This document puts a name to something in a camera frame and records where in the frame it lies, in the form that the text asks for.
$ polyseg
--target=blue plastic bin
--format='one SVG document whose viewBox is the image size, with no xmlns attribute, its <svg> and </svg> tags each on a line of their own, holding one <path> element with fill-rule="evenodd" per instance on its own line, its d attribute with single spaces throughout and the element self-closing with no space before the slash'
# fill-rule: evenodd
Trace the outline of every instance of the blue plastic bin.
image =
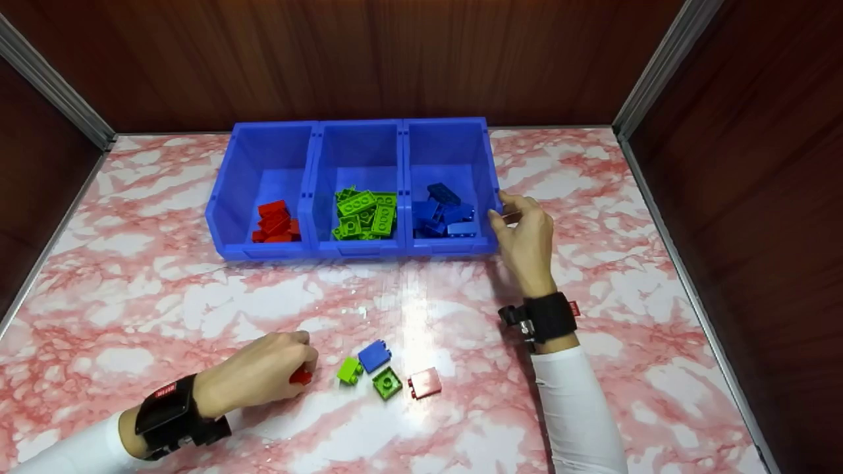
<svg viewBox="0 0 843 474">
<path fill-rule="evenodd" d="M 317 121 L 238 123 L 211 192 L 205 217 L 225 260 L 266 261 L 311 256 L 302 206 L 310 175 Z M 283 199 L 299 219 L 301 242 L 252 243 L 257 207 Z"/>
<path fill-rule="evenodd" d="M 401 120 L 322 121 L 310 171 L 308 205 L 303 214 L 318 258 L 374 258 L 406 255 L 405 189 Z M 354 185 L 358 190 L 394 192 L 398 198 L 397 228 L 392 239 L 336 240 L 339 224 L 335 192 Z"/>
<path fill-rule="evenodd" d="M 475 207 L 480 233 L 475 237 L 427 238 L 405 227 L 408 255 L 471 256 L 497 250 L 486 210 L 502 211 L 497 196 L 495 164 L 491 156 L 486 119 L 404 120 L 405 189 L 408 202 L 425 201 L 427 186 L 443 183 L 462 202 Z M 405 221 L 412 222 L 412 209 L 405 207 Z"/>
</svg>

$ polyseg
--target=right hand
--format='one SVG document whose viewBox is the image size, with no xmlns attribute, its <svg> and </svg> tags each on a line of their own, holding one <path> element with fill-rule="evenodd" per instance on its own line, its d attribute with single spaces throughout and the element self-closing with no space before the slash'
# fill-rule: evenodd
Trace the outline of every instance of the right hand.
<svg viewBox="0 0 843 474">
<path fill-rule="evenodd" d="M 307 331 L 267 334 L 198 374 L 196 404 L 203 417 L 216 418 L 235 408 L 293 398 L 304 385 L 291 384 L 290 376 L 302 365 L 313 373 L 317 358 Z"/>
<path fill-rule="evenodd" d="M 532 197 L 510 195 L 504 191 L 500 191 L 499 196 L 503 202 L 503 214 L 509 223 L 518 223 L 512 229 L 507 226 L 504 217 L 489 209 L 491 228 L 497 235 L 503 262 L 518 280 L 525 298 L 555 293 L 556 283 L 550 274 L 553 218 Z"/>
</svg>

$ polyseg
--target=table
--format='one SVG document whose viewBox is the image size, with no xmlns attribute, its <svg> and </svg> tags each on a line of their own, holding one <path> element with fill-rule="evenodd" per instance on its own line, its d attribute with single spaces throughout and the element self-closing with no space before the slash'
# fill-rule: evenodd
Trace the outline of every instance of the table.
<svg viewBox="0 0 843 474">
<path fill-rule="evenodd" d="M 227 265 L 204 209 L 228 135 L 120 137 L 0 340 L 0 471 L 269 331 L 311 331 L 306 396 L 243 413 L 160 471 L 545 472 L 548 457 L 496 257 Z M 609 129 L 499 130 L 501 186 L 556 220 L 553 274 L 631 472 L 763 472 Z M 443 392 L 383 402 L 346 355 L 384 339 Z"/>
</svg>

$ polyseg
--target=pile of green bricks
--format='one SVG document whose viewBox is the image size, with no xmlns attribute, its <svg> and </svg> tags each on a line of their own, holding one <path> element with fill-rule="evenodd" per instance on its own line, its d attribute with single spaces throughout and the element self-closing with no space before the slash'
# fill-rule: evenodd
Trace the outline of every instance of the pile of green bricks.
<svg viewBox="0 0 843 474">
<path fill-rule="evenodd" d="M 398 197 L 394 192 L 358 191 L 355 186 L 336 194 L 340 225 L 331 233 L 337 240 L 392 238 L 397 220 Z"/>
</svg>

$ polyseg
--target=brown wooden wall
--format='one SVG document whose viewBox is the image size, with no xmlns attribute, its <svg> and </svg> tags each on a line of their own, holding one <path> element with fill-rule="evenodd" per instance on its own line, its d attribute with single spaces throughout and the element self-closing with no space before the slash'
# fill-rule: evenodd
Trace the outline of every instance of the brown wooden wall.
<svg viewBox="0 0 843 474">
<path fill-rule="evenodd" d="M 0 58 L 0 319 L 99 155 Z"/>
<path fill-rule="evenodd" d="M 785 472 L 842 472 L 843 8 L 727 0 L 631 145 Z"/>
<path fill-rule="evenodd" d="M 118 132 L 486 116 L 608 124 L 681 0 L 0 0 Z"/>
</svg>

